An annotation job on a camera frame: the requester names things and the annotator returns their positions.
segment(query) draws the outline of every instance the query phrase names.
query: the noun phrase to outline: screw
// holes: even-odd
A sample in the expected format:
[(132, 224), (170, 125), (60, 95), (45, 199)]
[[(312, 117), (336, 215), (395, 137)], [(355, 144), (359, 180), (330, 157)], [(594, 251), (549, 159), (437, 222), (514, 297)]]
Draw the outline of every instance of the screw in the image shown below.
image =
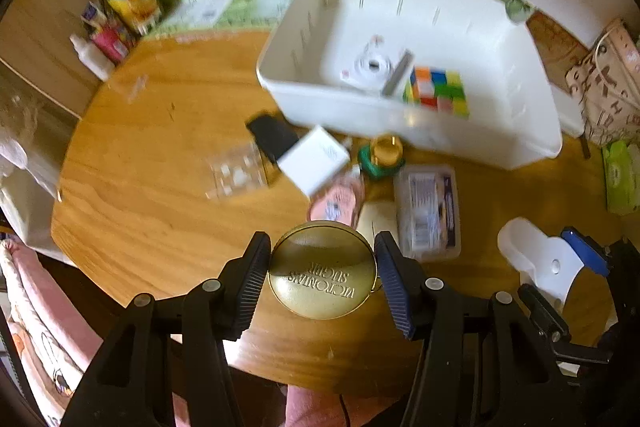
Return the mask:
[(214, 292), (220, 289), (220, 281), (218, 279), (207, 279), (202, 283), (202, 289), (206, 292)]
[(444, 282), (437, 277), (429, 277), (424, 284), (430, 290), (442, 290), (444, 288)]
[(500, 302), (500, 304), (511, 304), (513, 302), (513, 297), (507, 292), (498, 292), (495, 294), (495, 299)]
[(147, 304), (151, 302), (151, 295), (148, 293), (141, 293), (137, 295), (135, 299), (133, 299), (133, 304), (135, 304), (138, 308), (144, 308)]

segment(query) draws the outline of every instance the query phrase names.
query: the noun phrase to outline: rubik's cube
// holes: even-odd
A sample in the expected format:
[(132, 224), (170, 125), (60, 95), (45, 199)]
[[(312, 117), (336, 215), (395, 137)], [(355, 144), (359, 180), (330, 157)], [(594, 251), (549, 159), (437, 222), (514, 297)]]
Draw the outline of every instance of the rubik's cube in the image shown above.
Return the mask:
[(457, 71), (434, 68), (414, 68), (404, 88), (402, 99), (407, 103), (419, 103), (439, 112), (469, 117), (465, 90)]

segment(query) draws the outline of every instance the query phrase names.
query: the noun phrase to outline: gold jar lid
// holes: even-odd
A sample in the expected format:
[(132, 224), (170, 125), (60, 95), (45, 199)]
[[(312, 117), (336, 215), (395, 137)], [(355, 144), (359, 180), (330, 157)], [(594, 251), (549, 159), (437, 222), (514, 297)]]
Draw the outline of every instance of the gold jar lid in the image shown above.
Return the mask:
[(295, 227), (271, 254), (273, 293), (286, 308), (309, 319), (351, 313), (369, 297), (376, 277), (376, 260), (367, 240), (335, 221)]
[(371, 163), (380, 167), (394, 167), (402, 159), (402, 149), (402, 142), (398, 136), (378, 136), (371, 142)]

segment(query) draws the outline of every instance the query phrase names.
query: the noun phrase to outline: white plastic storage bin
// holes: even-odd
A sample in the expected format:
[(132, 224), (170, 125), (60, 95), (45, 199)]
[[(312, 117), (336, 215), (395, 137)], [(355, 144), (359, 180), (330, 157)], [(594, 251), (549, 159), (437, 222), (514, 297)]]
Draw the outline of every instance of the white plastic storage bin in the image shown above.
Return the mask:
[[(393, 62), (462, 78), (468, 119), (383, 98), (344, 81), (372, 36)], [(293, 0), (258, 60), (260, 83), (294, 124), (412, 145), (506, 169), (562, 147), (558, 114), (525, 25), (497, 0)]]

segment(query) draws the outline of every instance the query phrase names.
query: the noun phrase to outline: clear plastic bag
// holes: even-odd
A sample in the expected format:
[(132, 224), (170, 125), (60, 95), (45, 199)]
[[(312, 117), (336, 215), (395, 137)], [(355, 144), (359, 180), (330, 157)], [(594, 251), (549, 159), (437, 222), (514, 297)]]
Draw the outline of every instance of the clear plastic bag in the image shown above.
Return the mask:
[(267, 186), (260, 151), (254, 142), (228, 150), (209, 160), (215, 186), (207, 198), (226, 198)]

